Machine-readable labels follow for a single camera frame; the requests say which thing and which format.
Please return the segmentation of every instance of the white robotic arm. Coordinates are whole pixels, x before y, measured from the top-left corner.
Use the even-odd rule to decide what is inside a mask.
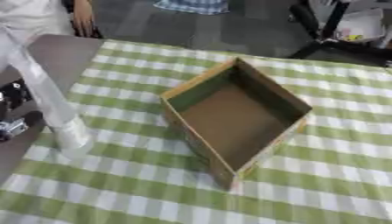
[[[0,27],[0,49],[0,68],[10,64],[20,72],[61,152],[68,158],[85,155],[93,146],[88,128],[45,70],[3,27]]]

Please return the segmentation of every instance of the white square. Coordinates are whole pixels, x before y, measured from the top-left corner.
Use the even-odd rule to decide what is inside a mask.
[[[142,164],[138,174],[139,179],[153,180],[157,172],[157,167],[150,164]]]
[[[358,173],[358,168],[341,165],[340,169],[344,173],[345,178],[347,180],[361,182],[361,177],[360,174]]]
[[[331,170],[329,169],[329,164],[321,162],[309,162],[313,166],[314,173],[326,178],[331,177]]]
[[[39,185],[37,195],[48,199],[53,198],[54,194],[56,193],[56,190],[58,189],[58,185],[59,182],[57,181],[45,179]]]
[[[88,76],[88,77],[98,77],[99,74],[101,73],[100,70],[93,69],[93,68],[88,68],[83,75]]]
[[[128,214],[143,216],[145,215],[145,208],[147,207],[148,200],[141,196],[130,196]]]
[[[143,46],[140,49],[140,53],[153,53],[154,52],[154,48],[150,47],[150,46]]]
[[[167,176],[167,183],[175,186],[184,185],[184,177],[186,173],[180,169],[169,169],[169,175]]]
[[[43,161],[49,154],[49,151],[50,149],[46,147],[35,145],[27,151],[25,156],[31,160]]]
[[[125,59],[125,58],[116,58],[116,60],[115,60],[115,64],[116,65],[128,65],[130,62],[129,62],[129,60],[128,59]]]
[[[105,42],[105,44],[103,44],[102,48],[105,48],[105,49],[115,49],[116,46],[117,46],[117,43],[113,43],[113,42],[107,41],[107,42]]]
[[[287,194],[289,195],[289,203],[292,205],[305,206],[306,197],[305,190],[296,187],[287,187]]]
[[[162,63],[162,62],[154,62],[152,65],[153,65],[153,68],[155,68],[155,69],[166,69],[167,68],[167,64]]]
[[[113,132],[106,130],[106,129],[99,129],[96,132],[96,140],[103,142],[103,143],[109,143],[110,138],[112,137]]]
[[[80,203],[86,190],[87,188],[84,185],[69,184],[66,199],[72,203]]]
[[[3,185],[3,189],[9,192],[22,193],[32,181],[30,176],[13,174]]]
[[[145,117],[145,113],[135,112],[130,119],[132,119],[133,123],[145,123]]]
[[[242,215],[240,213],[226,212],[225,224],[241,224]]]
[[[148,64],[148,62],[146,60],[143,59],[136,59],[134,62],[134,66],[135,67],[146,67]]]
[[[128,73],[123,78],[126,78],[127,82],[137,82],[140,79],[140,74],[137,73]]]
[[[112,81],[119,80],[119,76],[120,76],[120,74],[116,73],[116,72],[108,72],[106,74],[106,78],[109,80],[112,80]]]
[[[274,186],[263,182],[257,183],[258,198],[260,200],[273,200]]]
[[[111,174],[118,176],[124,176],[128,168],[128,162],[115,159],[113,160],[112,167],[110,169]]]
[[[211,216],[211,209],[195,206],[192,208],[193,224],[209,223]]]
[[[320,192],[318,193],[320,197],[320,204],[322,209],[336,211],[339,209],[338,201],[336,199],[336,195],[328,192]]]
[[[112,119],[121,119],[123,117],[123,110],[119,108],[112,108],[110,111],[108,111],[108,116]]]
[[[161,214],[159,218],[165,221],[177,221],[179,216],[179,204],[170,202],[170,201],[163,201]]]
[[[82,169],[94,172],[98,169],[98,165],[101,162],[101,159],[96,156],[87,156],[81,166]]]
[[[93,61],[104,63],[104,62],[107,62],[109,59],[110,59],[110,57],[108,57],[108,56],[99,55],[99,54],[98,54],[97,56],[95,56],[95,58],[93,59]]]
[[[105,210],[111,210],[115,201],[116,201],[117,193],[110,191],[101,191],[98,196],[98,200],[95,203],[96,207]]]
[[[122,47],[122,50],[125,52],[133,52],[135,50],[135,46],[132,44],[126,44]]]
[[[126,99],[128,99],[128,98],[130,98],[132,96],[132,93],[133,93],[132,91],[118,89],[118,91],[117,91],[117,98],[126,100]]]
[[[23,216],[19,216],[21,219],[19,219],[19,223],[23,224],[23,223],[40,223],[40,218],[38,216],[35,215],[23,215]]]
[[[110,88],[108,87],[95,87],[94,89],[97,95],[107,96],[110,93]]]

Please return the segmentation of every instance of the open box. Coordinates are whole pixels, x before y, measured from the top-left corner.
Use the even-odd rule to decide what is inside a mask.
[[[226,189],[300,130],[312,110],[241,59],[163,93],[161,101],[166,119]]]

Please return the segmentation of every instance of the green checkered tablecloth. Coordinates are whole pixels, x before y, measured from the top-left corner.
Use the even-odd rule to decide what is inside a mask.
[[[391,70],[242,56],[313,112],[224,192],[168,128],[158,96],[231,57],[107,41],[68,96],[94,149],[69,161],[44,130],[0,190],[0,223],[391,223]]]

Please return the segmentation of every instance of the gray carpet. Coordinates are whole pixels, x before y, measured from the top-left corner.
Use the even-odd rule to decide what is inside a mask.
[[[216,16],[161,10],[153,0],[94,0],[96,22],[109,39],[183,46],[284,58],[310,38],[289,23],[296,0],[232,0],[230,12]],[[369,64],[335,52],[310,60]]]

